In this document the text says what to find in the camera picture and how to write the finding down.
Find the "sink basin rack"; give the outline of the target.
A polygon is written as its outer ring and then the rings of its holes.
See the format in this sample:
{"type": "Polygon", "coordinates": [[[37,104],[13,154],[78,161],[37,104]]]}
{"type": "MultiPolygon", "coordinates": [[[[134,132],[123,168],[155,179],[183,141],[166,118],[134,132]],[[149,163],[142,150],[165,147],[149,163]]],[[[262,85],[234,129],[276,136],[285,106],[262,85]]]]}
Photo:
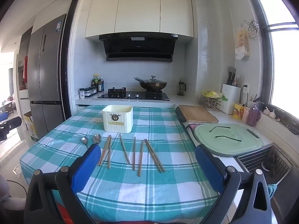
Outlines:
{"type": "Polygon", "coordinates": [[[268,184],[277,184],[289,174],[292,164],[274,146],[236,157],[246,172],[260,169],[268,184]]]}

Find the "wooden chopstick four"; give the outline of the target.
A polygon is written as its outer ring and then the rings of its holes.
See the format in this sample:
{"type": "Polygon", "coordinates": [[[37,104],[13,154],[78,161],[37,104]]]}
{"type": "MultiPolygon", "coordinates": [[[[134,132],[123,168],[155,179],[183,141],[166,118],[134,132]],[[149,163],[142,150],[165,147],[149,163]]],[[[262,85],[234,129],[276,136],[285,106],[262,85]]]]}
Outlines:
{"type": "Polygon", "coordinates": [[[135,161],[136,161],[136,137],[133,141],[133,170],[135,170],[135,161]]]}

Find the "cardboard box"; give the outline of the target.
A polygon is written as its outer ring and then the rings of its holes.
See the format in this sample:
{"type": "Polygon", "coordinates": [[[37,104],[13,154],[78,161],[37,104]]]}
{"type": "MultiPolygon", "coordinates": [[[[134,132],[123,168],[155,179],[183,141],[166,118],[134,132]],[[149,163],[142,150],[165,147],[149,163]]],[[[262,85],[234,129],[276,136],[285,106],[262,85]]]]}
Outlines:
{"type": "Polygon", "coordinates": [[[36,129],[34,127],[34,124],[33,124],[33,117],[32,117],[32,114],[31,114],[31,111],[25,113],[24,115],[24,120],[25,120],[25,123],[26,123],[26,126],[27,126],[27,129],[28,129],[28,132],[29,132],[29,135],[31,137],[31,139],[33,141],[38,141],[38,135],[36,133],[36,129]]]}

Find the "wooden cutting board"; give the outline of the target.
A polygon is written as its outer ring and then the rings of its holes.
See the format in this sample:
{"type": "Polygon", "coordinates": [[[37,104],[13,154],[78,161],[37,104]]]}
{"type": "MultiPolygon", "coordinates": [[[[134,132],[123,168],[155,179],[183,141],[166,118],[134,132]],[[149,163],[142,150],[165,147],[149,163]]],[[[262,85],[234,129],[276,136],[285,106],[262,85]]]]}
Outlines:
{"type": "Polygon", "coordinates": [[[202,106],[179,105],[179,109],[189,123],[218,123],[218,119],[202,106]]]}

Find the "wooden chopstick six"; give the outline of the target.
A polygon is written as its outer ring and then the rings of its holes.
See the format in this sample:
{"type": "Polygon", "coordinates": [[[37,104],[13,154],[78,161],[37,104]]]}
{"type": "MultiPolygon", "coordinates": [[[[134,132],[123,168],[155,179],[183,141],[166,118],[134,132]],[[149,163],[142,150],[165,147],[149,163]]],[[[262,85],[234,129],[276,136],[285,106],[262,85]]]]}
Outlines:
{"type": "Polygon", "coordinates": [[[159,163],[158,163],[158,161],[157,161],[157,159],[156,159],[156,156],[155,156],[155,154],[154,154],[154,152],[153,152],[153,150],[152,150],[152,148],[151,148],[151,146],[150,146],[148,140],[145,139],[144,141],[145,141],[145,143],[146,143],[146,145],[147,145],[147,147],[148,147],[148,149],[149,149],[149,152],[150,152],[150,154],[151,154],[151,157],[152,157],[152,159],[153,159],[153,161],[154,161],[155,166],[157,167],[158,171],[161,173],[162,170],[161,170],[161,168],[160,168],[160,165],[159,165],[159,163]]]}

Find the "wall hanging calendar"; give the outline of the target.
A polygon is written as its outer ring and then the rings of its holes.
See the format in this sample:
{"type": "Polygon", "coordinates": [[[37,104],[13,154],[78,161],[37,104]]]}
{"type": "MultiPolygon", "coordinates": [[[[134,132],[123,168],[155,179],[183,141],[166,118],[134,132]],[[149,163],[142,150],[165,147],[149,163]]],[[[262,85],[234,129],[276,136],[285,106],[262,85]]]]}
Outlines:
{"type": "Polygon", "coordinates": [[[239,27],[236,33],[235,58],[242,60],[250,56],[248,32],[243,27],[239,27]]]}

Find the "wooden chopstick two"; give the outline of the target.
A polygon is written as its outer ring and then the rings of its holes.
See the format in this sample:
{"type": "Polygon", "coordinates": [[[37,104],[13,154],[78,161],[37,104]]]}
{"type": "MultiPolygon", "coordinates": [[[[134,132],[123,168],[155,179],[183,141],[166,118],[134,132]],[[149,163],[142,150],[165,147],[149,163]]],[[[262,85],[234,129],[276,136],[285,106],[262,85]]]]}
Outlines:
{"type": "Polygon", "coordinates": [[[110,159],[111,159],[111,144],[112,144],[112,136],[110,136],[110,141],[108,143],[108,169],[111,168],[111,163],[110,163],[110,159]]]}

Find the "round steel spoon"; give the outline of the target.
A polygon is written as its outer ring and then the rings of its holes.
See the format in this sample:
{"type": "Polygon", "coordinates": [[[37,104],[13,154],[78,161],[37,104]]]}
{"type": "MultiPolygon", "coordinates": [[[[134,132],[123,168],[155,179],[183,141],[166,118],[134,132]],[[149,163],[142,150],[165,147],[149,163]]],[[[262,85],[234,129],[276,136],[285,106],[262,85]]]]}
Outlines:
{"type": "Polygon", "coordinates": [[[88,148],[88,138],[87,137],[82,137],[81,142],[88,148]]]}

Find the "wooden chopstick seven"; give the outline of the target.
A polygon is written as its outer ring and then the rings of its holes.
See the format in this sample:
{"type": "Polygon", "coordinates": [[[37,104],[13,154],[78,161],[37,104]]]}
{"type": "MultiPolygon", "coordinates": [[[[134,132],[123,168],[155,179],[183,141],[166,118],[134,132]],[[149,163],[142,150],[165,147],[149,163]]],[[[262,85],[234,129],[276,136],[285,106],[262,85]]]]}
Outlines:
{"type": "Polygon", "coordinates": [[[163,164],[161,163],[159,157],[157,156],[157,154],[156,154],[156,152],[154,151],[154,149],[153,149],[152,146],[151,146],[151,148],[152,148],[152,150],[153,150],[153,152],[154,152],[154,154],[155,154],[155,156],[156,156],[156,159],[157,159],[157,161],[158,161],[158,163],[159,163],[159,165],[160,165],[160,168],[161,168],[162,172],[166,172],[166,170],[165,170],[163,164]]]}

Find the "wok with glass lid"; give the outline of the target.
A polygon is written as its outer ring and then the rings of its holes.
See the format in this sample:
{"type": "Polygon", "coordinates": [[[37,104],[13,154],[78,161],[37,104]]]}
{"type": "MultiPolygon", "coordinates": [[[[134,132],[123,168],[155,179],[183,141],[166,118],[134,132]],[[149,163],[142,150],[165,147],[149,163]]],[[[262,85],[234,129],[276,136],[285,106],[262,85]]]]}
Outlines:
{"type": "Polygon", "coordinates": [[[167,82],[157,80],[155,76],[152,76],[151,79],[143,80],[138,77],[134,77],[136,81],[139,82],[140,86],[148,91],[161,91],[167,86],[167,82]]]}

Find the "wooden chopstick five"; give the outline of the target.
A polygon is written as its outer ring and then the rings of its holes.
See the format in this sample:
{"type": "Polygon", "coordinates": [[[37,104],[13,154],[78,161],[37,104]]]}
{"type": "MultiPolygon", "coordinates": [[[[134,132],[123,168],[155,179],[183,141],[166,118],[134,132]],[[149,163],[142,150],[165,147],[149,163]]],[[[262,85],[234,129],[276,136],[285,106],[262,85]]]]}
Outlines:
{"type": "Polygon", "coordinates": [[[139,154],[139,168],[138,168],[138,176],[139,177],[141,177],[141,171],[142,171],[143,146],[144,146],[144,140],[142,140],[142,142],[141,142],[141,148],[140,148],[140,154],[139,154]]]}

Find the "wooden chopstick three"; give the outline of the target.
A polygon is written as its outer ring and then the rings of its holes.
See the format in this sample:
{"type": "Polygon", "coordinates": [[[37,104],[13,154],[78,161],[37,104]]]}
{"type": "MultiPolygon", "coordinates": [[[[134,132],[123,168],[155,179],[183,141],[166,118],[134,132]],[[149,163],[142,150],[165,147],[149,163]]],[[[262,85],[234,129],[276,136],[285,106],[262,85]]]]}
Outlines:
{"type": "Polygon", "coordinates": [[[121,133],[120,133],[120,140],[121,140],[121,144],[122,144],[122,147],[123,147],[123,151],[124,151],[124,154],[125,154],[126,161],[127,161],[128,164],[130,164],[130,159],[129,159],[128,153],[126,151],[126,147],[125,147],[125,144],[124,144],[121,133]]]}

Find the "wooden chopstick one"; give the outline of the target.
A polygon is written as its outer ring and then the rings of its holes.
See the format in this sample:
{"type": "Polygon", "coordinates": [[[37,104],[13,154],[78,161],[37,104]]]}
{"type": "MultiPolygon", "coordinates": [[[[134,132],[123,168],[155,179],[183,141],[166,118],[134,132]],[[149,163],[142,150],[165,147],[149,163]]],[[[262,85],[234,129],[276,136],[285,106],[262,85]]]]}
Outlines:
{"type": "Polygon", "coordinates": [[[101,152],[100,160],[99,160],[97,166],[101,166],[101,163],[102,163],[102,161],[103,161],[103,158],[104,158],[104,156],[105,156],[105,153],[106,153],[106,151],[107,151],[107,148],[108,148],[108,146],[109,146],[109,144],[110,144],[110,140],[111,140],[111,138],[112,138],[112,136],[109,135],[109,136],[108,136],[108,139],[107,139],[107,141],[106,141],[106,143],[105,143],[104,149],[103,149],[103,151],[101,152]]]}

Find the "oval steel spoon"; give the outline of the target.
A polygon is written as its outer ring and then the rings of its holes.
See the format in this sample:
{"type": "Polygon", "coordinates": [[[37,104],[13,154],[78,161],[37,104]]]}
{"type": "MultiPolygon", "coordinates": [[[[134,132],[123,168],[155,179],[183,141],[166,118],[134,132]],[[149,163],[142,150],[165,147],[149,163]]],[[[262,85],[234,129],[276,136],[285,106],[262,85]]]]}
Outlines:
{"type": "Polygon", "coordinates": [[[99,144],[101,142],[101,135],[99,133],[96,133],[93,137],[93,142],[95,144],[99,144]]]}

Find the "condiment bottles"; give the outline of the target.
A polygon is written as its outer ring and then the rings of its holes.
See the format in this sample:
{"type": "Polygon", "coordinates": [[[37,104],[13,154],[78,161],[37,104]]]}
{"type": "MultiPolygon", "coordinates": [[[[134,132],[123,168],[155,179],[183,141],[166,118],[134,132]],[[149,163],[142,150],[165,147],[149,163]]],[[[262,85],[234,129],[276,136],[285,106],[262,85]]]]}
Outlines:
{"type": "Polygon", "coordinates": [[[103,77],[100,77],[98,74],[93,75],[92,86],[96,88],[97,92],[104,91],[104,80],[103,77]]]}

